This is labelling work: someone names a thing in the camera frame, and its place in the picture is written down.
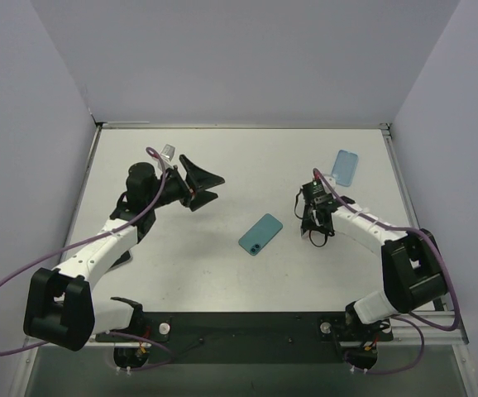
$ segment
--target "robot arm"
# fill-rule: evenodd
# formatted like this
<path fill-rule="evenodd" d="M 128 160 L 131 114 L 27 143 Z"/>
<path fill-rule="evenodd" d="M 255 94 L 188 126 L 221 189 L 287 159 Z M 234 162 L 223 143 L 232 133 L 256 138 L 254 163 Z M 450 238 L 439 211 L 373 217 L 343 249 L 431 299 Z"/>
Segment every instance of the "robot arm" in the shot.
<path fill-rule="evenodd" d="M 347 197 L 352 211 L 327 194 L 319 179 L 304 185 L 302 234 L 315 230 L 327 237 L 340 232 L 382 260 L 383 289 L 368 294 L 346 307 L 347 325 L 364 328 L 397 313 L 407 313 L 447 293 L 442 269 L 420 236 L 386 230 L 379 221 Z M 435 244 L 430 232 L 423 230 Z"/>
<path fill-rule="evenodd" d="M 155 209 L 180 201 L 196 211 L 217 198 L 208 189 L 223 184 L 224 179 L 198 168 L 184 155 L 179 159 L 186 179 L 182 179 L 176 166 L 167 166 L 158 198 L 160 181 L 154 167 L 149 163 L 134 164 L 129 169 L 127 191 L 99 233 L 104 237 L 53 270 L 39 269 L 31 277 L 24 318 L 26 335 L 77 351 L 93 334 L 140 326 L 141 304 L 117 297 L 93 302 L 92 290 L 116 260 L 150 231 L 156 220 Z M 155 204 L 142 216 L 153 201 Z M 121 228 L 128 222 L 131 225 Z"/>

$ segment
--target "tabletop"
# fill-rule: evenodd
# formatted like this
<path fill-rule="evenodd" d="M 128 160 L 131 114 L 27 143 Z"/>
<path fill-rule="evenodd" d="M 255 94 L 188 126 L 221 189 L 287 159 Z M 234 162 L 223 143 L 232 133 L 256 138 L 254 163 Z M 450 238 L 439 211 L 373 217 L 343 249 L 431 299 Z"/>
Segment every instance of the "tabletop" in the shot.
<path fill-rule="evenodd" d="M 176 147 L 176 159 L 185 154 L 226 183 L 213 189 L 217 200 L 194 213 L 179 203 L 158 208 L 132 260 L 99 281 L 94 300 L 121 296 L 145 311 L 342 311 L 382 288 L 378 257 L 341 234 L 314 247 L 300 236 L 293 211 L 313 167 L 329 174 L 343 149 L 357 153 L 359 163 L 351 186 L 337 192 L 387 222 L 408 225 L 380 130 L 103 129 L 71 242 L 101 229 L 125 191 L 129 167 L 155 164 L 145 148 L 166 144 Z M 283 229 L 250 256 L 238 240 L 266 213 Z"/>

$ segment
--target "gray floor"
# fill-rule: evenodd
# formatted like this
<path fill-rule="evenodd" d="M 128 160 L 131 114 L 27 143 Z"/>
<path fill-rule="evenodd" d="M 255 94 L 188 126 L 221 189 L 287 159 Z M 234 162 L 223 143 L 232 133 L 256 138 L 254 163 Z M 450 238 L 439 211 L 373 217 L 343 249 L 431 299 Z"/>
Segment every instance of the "gray floor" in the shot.
<path fill-rule="evenodd" d="M 26 396 L 466 395 L 451 347 L 427 347 L 417 367 L 389 376 L 351 375 L 346 364 L 334 364 L 169 365 L 129 377 L 106 364 L 111 349 L 41 348 Z M 417 349 L 382 347 L 377 368 L 402 366 Z"/>

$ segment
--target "blue phone case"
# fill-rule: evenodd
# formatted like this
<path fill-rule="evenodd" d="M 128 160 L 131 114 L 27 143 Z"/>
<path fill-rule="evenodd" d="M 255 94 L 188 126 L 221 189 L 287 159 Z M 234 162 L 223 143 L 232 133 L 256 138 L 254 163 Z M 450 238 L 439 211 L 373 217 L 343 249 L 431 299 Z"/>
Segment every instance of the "blue phone case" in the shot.
<path fill-rule="evenodd" d="M 282 228 L 283 224 L 267 213 L 239 239 L 239 245 L 255 256 Z"/>
<path fill-rule="evenodd" d="M 335 165 L 332 167 L 331 176 L 341 186 L 351 186 L 355 175 L 358 155 L 350 151 L 339 151 Z"/>

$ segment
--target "white wall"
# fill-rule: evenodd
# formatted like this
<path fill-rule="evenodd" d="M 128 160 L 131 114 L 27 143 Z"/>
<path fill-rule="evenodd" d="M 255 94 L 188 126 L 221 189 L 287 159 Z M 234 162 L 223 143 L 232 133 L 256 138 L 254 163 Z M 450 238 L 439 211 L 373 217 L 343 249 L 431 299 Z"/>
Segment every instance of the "white wall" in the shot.
<path fill-rule="evenodd" d="M 63 244 L 93 132 L 31 4 L 0 0 L 0 279 Z M 23 343 L 27 274 L 0 293 L 0 350 Z M 0 358 L 0 395 L 16 363 Z"/>
<path fill-rule="evenodd" d="M 462 0 L 394 120 L 421 224 L 458 289 L 478 377 L 478 0 Z"/>
<path fill-rule="evenodd" d="M 32 0 L 99 121 L 374 126 L 458 0 Z"/>

